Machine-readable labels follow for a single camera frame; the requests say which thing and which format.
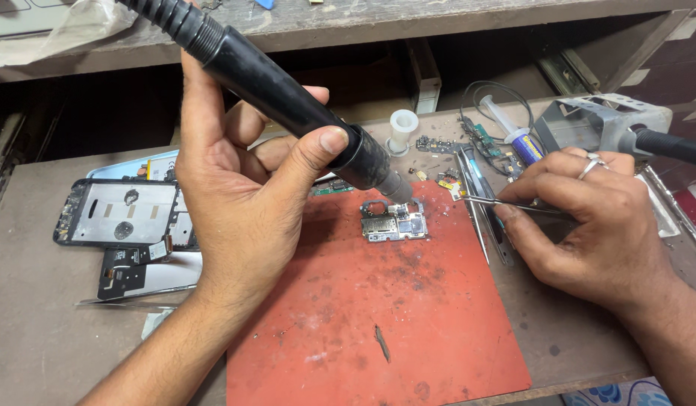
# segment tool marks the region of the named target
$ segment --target wooden desk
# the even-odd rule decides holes
[[[224,0],[210,13],[265,52],[345,45],[696,7],[696,0],[277,0],[271,11]],[[145,19],[102,41],[23,67],[0,68],[0,82],[179,62],[179,47]]]
[[[534,114],[540,115],[548,104],[533,102]],[[516,122],[527,119],[523,107],[505,108]],[[499,134],[474,109],[467,115],[489,134]],[[455,111],[422,115],[415,133],[458,139],[462,131],[456,118]],[[364,128],[379,140],[390,134],[387,120],[365,123]],[[145,310],[73,306],[95,296],[102,252],[61,247],[52,242],[52,232],[74,180],[94,168],[171,148],[20,165],[14,171],[0,205],[0,404],[72,404],[139,345]],[[409,167],[422,168],[431,179],[448,166],[456,167],[451,155],[433,158],[415,149],[393,165],[406,176]],[[479,165],[496,191],[504,187],[503,176],[484,162]],[[696,288],[696,248],[686,235],[666,243],[673,247],[675,269]],[[514,267],[503,266],[493,245],[488,247],[491,271],[533,389],[462,405],[501,404],[650,374],[634,341],[612,315],[543,285],[517,253]],[[159,301],[178,303],[180,298]],[[223,365],[224,360],[218,362],[210,373],[195,404],[225,405]]]

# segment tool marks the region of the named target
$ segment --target white spool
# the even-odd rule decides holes
[[[408,153],[408,137],[418,128],[418,116],[410,110],[398,110],[390,115],[390,125],[393,135],[385,141],[388,153],[394,157],[402,157]]]

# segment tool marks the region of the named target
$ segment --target hand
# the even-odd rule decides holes
[[[259,303],[295,253],[303,206],[348,135],[323,127],[248,151],[267,117],[241,101],[225,113],[222,91],[182,51],[182,146],[175,172],[200,243],[203,272],[193,295],[228,306]],[[308,88],[321,103],[325,88]]]
[[[495,211],[540,281],[617,313],[635,311],[678,277],[658,236],[647,186],[633,177],[634,159],[598,154],[610,169],[596,165],[578,180],[587,153],[572,147],[551,152],[498,195],[507,201],[540,197],[573,215],[581,226],[560,244],[523,210],[499,205]]]

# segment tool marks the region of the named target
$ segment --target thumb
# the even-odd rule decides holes
[[[560,254],[560,249],[522,209],[513,205],[497,205],[494,211],[511,243],[532,271],[546,268],[546,264]]]
[[[348,134],[337,126],[325,126],[305,134],[265,184],[265,189],[276,196],[304,201],[320,172],[347,146]]]

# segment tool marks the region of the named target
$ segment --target plastic bag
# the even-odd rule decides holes
[[[0,41],[0,67],[26,65],[107,38],[132,26],[137,13],[115,0],[77,0],[47,37]]]

